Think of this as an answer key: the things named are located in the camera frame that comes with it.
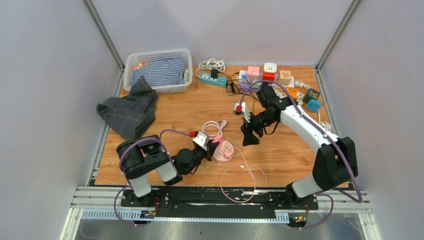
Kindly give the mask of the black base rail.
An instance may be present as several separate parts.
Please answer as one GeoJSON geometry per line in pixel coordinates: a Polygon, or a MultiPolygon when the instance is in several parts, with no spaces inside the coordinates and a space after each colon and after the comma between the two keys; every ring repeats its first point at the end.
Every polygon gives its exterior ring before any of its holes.
{"type": "Polygon", "coordinates": [[[284,188],[218,186],[154,186],[137,197],[126,189],[118,199],[120,207],[151,208],[157,217],[210,219],[272,219],[276,211],[305,214],[318,210],[313,195],[290,201],[284,188]]]}

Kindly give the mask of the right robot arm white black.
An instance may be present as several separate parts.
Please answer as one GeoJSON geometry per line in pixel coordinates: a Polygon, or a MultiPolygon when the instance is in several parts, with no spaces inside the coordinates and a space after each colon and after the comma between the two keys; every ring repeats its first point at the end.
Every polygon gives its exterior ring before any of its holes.
{"type": "Polygon", "coordinates": [[[240,127],[244,147],[257,145],[265,127],[282,123],[292,129],[315,152],[312,172],[286,186],[282,201],[298,209],[308,197],[328,190],[343,192],[339,185],[351,181],[357,185],[357,156],[354,141],[339,137],[312,119],[289,94],[280,98],[269,80],[261,81],[257,97],[264,110],[252,113],[243,99],[233,106],[236,115],[243,116],[240,127]]]}

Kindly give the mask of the teal power strip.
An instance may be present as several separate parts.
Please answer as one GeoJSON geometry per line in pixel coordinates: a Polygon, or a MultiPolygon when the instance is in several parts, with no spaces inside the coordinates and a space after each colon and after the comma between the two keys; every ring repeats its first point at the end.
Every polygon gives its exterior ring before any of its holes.
{"type": "Polygon", "coordinates": [[[212,78],[212,75],[207,72],[202,72],[199,75],[199,81],[201,83],[209,84],[224,89],[227,87],[228,84],[228,80],[226,77],[218,76],[217,78],[212,78]]]}

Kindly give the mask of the pink cube adapter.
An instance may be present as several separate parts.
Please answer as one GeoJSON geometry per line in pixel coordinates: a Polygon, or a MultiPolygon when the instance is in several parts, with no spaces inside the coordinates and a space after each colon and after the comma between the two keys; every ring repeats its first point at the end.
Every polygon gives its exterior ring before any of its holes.
{"type": "Polygon", "coordinates": [[[215,143],[218,143],[219,145],[223,142],[223,136],[222,135],[217,135],[214,139],[213,139],[213,141],[212,141],[212,143],[213,144],[215,144],[215,143]]]}

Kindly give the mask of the white long power strip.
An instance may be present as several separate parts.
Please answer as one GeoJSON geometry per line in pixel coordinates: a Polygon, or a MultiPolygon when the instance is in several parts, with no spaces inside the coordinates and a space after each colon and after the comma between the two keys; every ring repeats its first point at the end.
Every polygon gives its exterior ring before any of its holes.
{"type": "MultiPolygon", "coordinates": [[[[281,70],[280,73],[284,73],[285,75],[283,77],[280,77],[279,74],[274,74],[273,81],[276,83],[281,84],[283,87],[294,87],[295,86],[295,79],[291,75],[290,71],[281,70]]],[[[248,79],[248,71],[247,70],[240,70],[238,73],[238,76],[236,77],[239,85],[247,89],[249,85],[251,84],[251,81],[248,79]]],[[[258,92],[262,88],[262,83],[255,84],[251,87],[250,91],[252,93],[258,92]]]]}

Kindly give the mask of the dark grey checked cloth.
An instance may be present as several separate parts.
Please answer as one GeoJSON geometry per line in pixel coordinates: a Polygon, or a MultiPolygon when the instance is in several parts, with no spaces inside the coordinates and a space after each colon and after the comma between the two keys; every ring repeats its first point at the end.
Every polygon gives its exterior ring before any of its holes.
{"type": "Polygon", "coordinates": [[[141,76],[124,97],[110,97],[96,105],[97,114],[125,140],[142,137],[156,120],[158,95],[141,76]]]}

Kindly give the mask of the orange power strip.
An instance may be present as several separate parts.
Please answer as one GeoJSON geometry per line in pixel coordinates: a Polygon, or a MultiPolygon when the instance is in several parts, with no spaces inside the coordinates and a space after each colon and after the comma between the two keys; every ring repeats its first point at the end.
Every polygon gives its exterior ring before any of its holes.
{"type": "Polygon", "coordinates": [[[299,90],[295,89],[294,87],[287,87],[287,92],[295,99],[295,100],[302,100],[304,98],[304,94],[300,92],[299,90]]]}

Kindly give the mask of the round pink power strip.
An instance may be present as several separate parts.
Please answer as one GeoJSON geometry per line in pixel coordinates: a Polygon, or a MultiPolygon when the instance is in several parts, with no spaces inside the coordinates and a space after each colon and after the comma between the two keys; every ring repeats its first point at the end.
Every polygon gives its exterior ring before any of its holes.
{"type": "Polygon", "coordinates": [[[225,151],[230,149],[234,149],[234,146],[229,141],[224,140],[221,144],[218,145],[212,157],[214,158],[215,161],[217,161],[220,164],[228,163],[233,158],[226,159],[224,154],[225,154],[225,151]]]}

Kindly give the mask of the blue white striped cloth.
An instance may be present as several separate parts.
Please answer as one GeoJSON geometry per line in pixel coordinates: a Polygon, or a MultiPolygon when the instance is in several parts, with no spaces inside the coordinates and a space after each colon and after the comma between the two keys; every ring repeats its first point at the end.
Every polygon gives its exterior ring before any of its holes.
{"type": "Polygon", "coordinates": [[[133,69],[130,76],[130,86],[134,86],[141,78],[144,78],[151,88],[181,85],[185,83],[185,69],[185,59],[161,56],[142,67],[133,69]]]}

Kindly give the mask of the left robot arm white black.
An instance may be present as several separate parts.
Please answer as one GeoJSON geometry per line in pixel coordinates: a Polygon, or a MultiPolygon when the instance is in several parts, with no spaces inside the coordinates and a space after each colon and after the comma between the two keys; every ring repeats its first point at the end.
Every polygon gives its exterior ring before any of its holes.
{"type": "Polygon", "coordinates": [[[156,171],[165,185],[174,185],[183,176],[196,173],[202,160],[211,161],[221,143],[200,132],[194,133],[192,141],[193,149],[183,148],[174,156],[169,154],[158,135],[128,140],[118,145],[119,169],[132,187],[135,202],[146,207],[153,201],[148,173],[156,171]]]}

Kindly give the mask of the pink cube socket back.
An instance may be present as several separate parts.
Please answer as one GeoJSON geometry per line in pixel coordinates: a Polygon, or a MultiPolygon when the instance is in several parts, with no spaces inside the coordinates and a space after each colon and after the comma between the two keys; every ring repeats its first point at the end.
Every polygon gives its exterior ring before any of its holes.
{"type": "Polygon", "coordinates": [[[249,82],[255,82],[260,76],[260,68],[258,66],[248,66],[247,79],[249,82]]]}

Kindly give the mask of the light pink usb charger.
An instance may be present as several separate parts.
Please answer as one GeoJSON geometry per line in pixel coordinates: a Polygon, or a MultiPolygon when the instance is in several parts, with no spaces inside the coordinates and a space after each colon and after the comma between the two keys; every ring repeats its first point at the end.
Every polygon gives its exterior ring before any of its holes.
{"type": "Polygon", "coordinates": [[[226,158],[226,159],[232,159],[233,158],[233,156],[234,156],[234,149],[232,148],[232,149],[229,149],[229,150],[226,150],[225,152],[224,152],[224,157],[226,158]]]}

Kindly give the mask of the tan cube socket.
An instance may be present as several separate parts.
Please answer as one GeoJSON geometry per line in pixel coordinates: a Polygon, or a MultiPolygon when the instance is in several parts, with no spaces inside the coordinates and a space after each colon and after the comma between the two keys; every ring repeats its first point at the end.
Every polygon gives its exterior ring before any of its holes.
{"type": "Polygon", "coordinates": [[[289,86],[292,79],[291,71],[289,70],[280,70],[278,82],[282,86],[289,86]]]}

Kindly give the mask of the white blue small adapter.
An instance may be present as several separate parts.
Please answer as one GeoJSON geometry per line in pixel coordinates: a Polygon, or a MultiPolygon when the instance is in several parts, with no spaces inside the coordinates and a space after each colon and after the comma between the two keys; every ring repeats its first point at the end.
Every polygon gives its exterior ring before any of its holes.
{"type": "Polygon", "coordinates": [[[242,73],[238,76],[240,80],[246,81],[248,79],[248,75],[246,73],[242,73]]]}

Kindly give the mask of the white plastic basket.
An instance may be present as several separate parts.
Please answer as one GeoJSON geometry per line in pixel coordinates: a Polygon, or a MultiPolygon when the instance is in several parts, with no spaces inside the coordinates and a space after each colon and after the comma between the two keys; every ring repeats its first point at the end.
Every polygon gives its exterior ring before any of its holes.
{"type": "Polygon", "coordinates": [[[125,64],[123,88],[129,91],[140,78],[158,94],[186,92],[193,80],[191,52],[175,49],[130,54],[125,64]]]}

